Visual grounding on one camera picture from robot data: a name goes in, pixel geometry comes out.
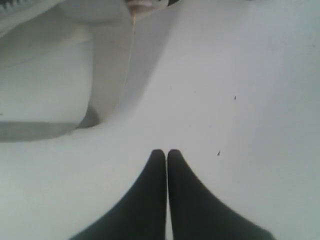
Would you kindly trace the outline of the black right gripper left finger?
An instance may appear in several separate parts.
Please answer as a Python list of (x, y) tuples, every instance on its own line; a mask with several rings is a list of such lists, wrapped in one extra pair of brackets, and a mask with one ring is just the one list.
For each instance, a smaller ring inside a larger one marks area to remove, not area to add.
[(167, 221), (166, 156), (154, 149), (121, 200), (74, 240), (164, 240)]

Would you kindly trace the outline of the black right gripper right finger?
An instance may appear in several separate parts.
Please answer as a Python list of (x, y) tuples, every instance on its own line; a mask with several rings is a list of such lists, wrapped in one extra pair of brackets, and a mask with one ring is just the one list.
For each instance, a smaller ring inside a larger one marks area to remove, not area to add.
[(175, 240), (272, 240), (266, 229), (241, 216), (197, 178), (182, 153), (167, 155), (170, 217)]

